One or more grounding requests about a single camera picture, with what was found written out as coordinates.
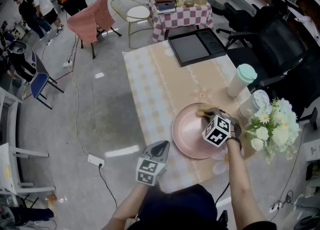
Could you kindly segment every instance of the pink cloth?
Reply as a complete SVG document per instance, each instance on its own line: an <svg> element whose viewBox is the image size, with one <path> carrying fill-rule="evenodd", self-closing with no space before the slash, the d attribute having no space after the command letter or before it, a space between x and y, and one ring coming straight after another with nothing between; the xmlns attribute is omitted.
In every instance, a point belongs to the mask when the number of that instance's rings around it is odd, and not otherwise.
<svg viewBox="0 0 320 230"><path fill-rule="evenodd" d="M108 9L108 0L97 0L66 20L68 28L76 33L83 44L97 40L97 24L105 31L115 23Z"/></svg>

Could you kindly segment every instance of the power strip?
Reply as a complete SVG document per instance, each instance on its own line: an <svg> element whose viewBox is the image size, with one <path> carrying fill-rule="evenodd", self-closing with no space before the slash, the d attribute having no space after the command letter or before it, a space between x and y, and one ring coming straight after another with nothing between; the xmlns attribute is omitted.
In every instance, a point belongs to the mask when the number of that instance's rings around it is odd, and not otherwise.
<svg viewBox="0 0 320 230"><path fill-rule="evenodd" d="M97 165L97 166L102 164L101 168L103 168L104 165L105 165L105 161L104 160L102 160L102 159L100 159L98 157L95 157L95 156L93 156L91 154L89 154L89 156L88 156L88 162L91 162L92 164Z"/></svg>

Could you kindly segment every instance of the white shirt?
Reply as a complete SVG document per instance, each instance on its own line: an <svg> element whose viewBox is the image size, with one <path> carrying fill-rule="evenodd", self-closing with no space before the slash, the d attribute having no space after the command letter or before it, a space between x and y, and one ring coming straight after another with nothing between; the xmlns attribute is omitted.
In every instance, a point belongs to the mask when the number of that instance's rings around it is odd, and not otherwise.
<svg viewBox="0 0 320 230"><path fill-rule="evenodd" d="M54 8L50 0L34 0L35 6L40 6L40 12L43 16L50 13L50 11Z"/></svg>

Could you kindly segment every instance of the tablecloth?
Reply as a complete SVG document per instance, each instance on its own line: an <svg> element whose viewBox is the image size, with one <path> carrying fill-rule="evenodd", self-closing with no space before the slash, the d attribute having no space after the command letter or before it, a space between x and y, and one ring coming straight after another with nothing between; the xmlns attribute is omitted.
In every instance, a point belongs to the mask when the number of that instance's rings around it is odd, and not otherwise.
<svg viewBox="0 0 320 230"><path fill-rule="evenodd" d="M227 148L212 158L196 160L183 155L172 138L176 114L194 102L213 104L240 121L239 105L250 97L245 89L237 98L226 88L236 72L226 56L180 67L168 41L126 53L124 61L143 136L147 145L159 140L171 143L167 172L160 180L164 192L177 191L228 173ZM253 155L250 143L241 138L244 157Z"/></svg>
<svg viewBox="0 0 320 230"><path fill-rule="evenodd" d="M211 6L195 4L192 8L177 7L176 12L169 14L158 14L155 4L150 3L151 17L153 22L154 42L165 40L165 32L182 26L198 25L204 28L213 28L213 16Z"/></svg>

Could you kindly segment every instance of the gray floor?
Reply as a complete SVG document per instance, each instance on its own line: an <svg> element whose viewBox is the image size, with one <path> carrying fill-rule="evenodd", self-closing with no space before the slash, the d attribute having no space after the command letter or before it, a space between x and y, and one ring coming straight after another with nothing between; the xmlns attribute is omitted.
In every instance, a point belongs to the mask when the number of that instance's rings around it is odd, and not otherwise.
<svg viewBox="0 0 320 230"><path fill-rule="evenodd" d="M95 0L86 0L88 4ZM78 137L86 154L105 159L105 167L101 169L110 189L118 203L122 202L135 184L135 166L137 158L145 147L130 85L126 73L122 52L130 51L128 45L128 26L120 17L114 15L115 26L123 34L118 37L109 33L100 37L94 45L96 59L91 58L90 47L78 50L75 58L73 77L78 88L79 110L77 119ZM214 28L228 28L222 17L214 17ZM170 33L185 31L175 30ZM133 46L152 44L152 31L138 32L132 39ZM219 36L226 43L226 34ZM41 56L47 40L39 43L33 34L28 42ZM74 44L74 34L65 28L57 39L53 39L46 47L43 63L53 78L59 78L68 72L62 68ZM110 219L115 204L105 184L100 178L98 169L87 162L77 142L75 117L77 113L77 91L71 74L58 80L64 94L52 87L46 87L48 103L53 110L34 100L25 99L20 112L19 145L21 148L48 151L49 158L22 161L25 181L33 181L37 186L56 186L58 197L56 218L57 229L100 229ZM140 152L119 157L106 158L108 151L138 145ZM294 161L286 161L279 156L268 165L261 153L257 153L246 161L256 201L259 203L267 220L275 214L269 214L269 207L280 194L291 173ZM282 196L292 190L295 197L304 190L306 162L301 150L294 173ZM228 183L228 175L222 174L202 183L216 199ZM229 229L236 229L229 190L221 198L218 215L227 209L229 213ZM274 222L279 229L285 229L285 218L292 215L292 205L286 205L277 215ZM53 229L53 223L41 223Z"/></svg>

